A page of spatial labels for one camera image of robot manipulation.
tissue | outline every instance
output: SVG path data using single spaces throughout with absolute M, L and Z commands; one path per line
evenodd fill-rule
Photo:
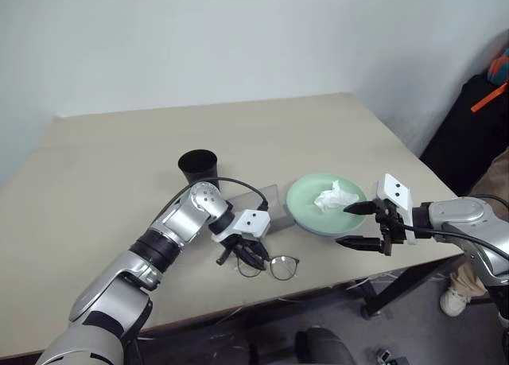
M 345 192 L 340 188 L 340 182 L 332 182 L 332 190 L 325 190 L 315 199 L 314 204 L 320 208 L 322 212 L 326 212 L 330 208 L 338 208 L 339 206 L 348 206 L 359 200 L 357 194 Z

white wall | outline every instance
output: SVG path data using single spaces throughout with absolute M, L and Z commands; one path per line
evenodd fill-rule
M 508 27 L 507 0 L 0 0 L 0 183 L 51 115 L 337 91 L 420 153 Z

white cable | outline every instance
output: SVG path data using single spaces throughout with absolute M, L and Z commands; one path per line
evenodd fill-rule
M 240 311 L 243 307 L 238 307 L 235 311 L 233 311 L 232 313 L 230 313 L 228 316 L 225 316 L 223 317 L 221 320 L 219 320 L 217 323 L 215 323 L 214 325 L 217 325 L 219 323 L 222 323 L 223 321 L 225 320 L 228 320 L 230 317 L 232 317 L 233 315 L 235 315 L 238 311 Z
M 287 303 L 302 303 L 302 301 L 299 301 L 299 300 L 288 300 L 288 299 L 283 299 L 282 297 L 278 297 L 278 300 L 286 301 Z
M 357 288 L 359 285 L 362 285 L 362 284 L 364 284 L 365 282 L 369 282 L 370 280 L 371 280 L 371 276 L 368 276 L 367 278 L 365 278 L 364 280 L 362 280 L 360 283 L 357 283 L 357 284 L 354 284 L 354 285 L 350 285 L 348 288 L 346 288 L 346 291 L 349 291 L 350 289 Z

orange strap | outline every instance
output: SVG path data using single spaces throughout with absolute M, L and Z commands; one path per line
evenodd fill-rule
M 472 113 L 476 113 L 480 108 L 484 107 L 490 101 L 492 101 L 496 96 L 502 95 L 507 90 L 507 81 L 502 84 L 500 87 L 496 88 L 492 93 L 487 95 L 484 99 L 480 100 L 476 105 L 474 105 L 470 110 Z

black cup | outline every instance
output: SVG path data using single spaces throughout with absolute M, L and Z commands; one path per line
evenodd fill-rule
M 217 177 L 217 156 L 210 150 L 191 150 L 179 158 L 178 167 L 189 183 L 206 177 Z M 208 182 L 220 188 L 218 181 Z

